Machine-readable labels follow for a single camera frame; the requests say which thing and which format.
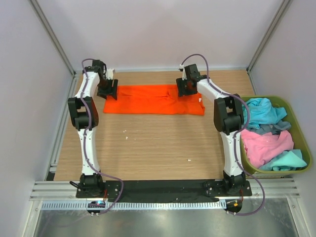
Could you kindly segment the orange t-shirt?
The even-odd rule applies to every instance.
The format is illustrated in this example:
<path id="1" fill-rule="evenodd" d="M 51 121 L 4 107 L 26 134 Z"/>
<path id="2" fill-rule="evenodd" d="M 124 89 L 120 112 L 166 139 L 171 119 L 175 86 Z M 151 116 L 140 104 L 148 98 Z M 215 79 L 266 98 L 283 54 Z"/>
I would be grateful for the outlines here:
<path id="1" fill-rule="evenodd" d="M 108 97 L 105 114 L 153 114 L 203 116 L 201 94 L 178 96 L 176 85 L 120 85 L 117 99 Z"/>

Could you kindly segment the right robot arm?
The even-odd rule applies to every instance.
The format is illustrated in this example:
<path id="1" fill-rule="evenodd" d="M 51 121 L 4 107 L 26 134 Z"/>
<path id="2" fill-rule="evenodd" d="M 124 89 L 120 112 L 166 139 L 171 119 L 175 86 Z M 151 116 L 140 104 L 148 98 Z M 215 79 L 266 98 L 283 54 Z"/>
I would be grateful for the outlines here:
<path id="1" fill-rule="evenodd" d="M 213 121 L 220 133 L 224 149 L 222 188 L 224 193 L 237 196 L 245 186 L 246 178 L 240 168 L 240 134 L 244 123 L 242 105 L 237 94 L 229 94 L 216 86 L 207 75 L 201 75 L 197 65 L 180 65 L 182 77 L 176 80 L 178 96 L 200 93 L 213 102 Z"/>

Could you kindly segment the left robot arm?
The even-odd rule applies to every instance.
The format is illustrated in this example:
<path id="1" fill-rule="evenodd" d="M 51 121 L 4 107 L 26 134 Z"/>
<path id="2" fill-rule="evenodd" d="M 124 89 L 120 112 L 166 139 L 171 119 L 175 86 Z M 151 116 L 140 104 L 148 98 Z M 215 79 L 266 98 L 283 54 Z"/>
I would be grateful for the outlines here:
<path id="1" fill-rule="evenodd" d="M 93 96 L 96 93 L 103 99 L 112 97 L 117 100 L 118 80 L 114 79 L 114 69 L 108 69 L 102 60 L 84 59 L 81 66 L 81 85 L 78 92 L 67 101 L 72 126 L 79 136 L 82 155 L 79 182 L 71 182 L 71 185 L 77 189 L 77 198 L 100 198 L 105 193 L 105 183 L 96 154 L 95 135 L 99 116 Z"/>

